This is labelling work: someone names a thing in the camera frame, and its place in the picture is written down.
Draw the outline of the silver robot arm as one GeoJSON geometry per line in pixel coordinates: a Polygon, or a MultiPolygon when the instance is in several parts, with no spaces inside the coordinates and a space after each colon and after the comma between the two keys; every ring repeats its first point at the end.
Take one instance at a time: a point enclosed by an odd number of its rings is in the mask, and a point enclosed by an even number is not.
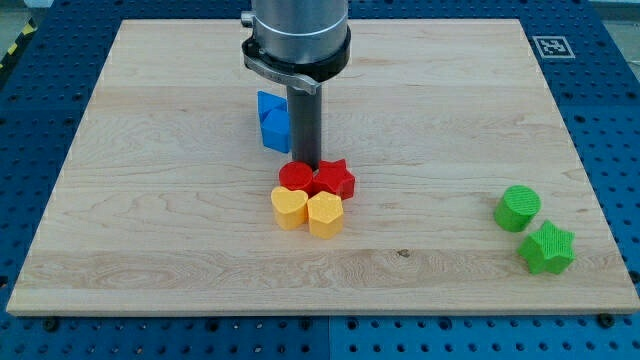
{"type": "Polygon", "coordinates": [[[276,60],[307,64],[337,53],[348,33],[347,0],[252,0],[241,13],[259,52],[276,60]]]}

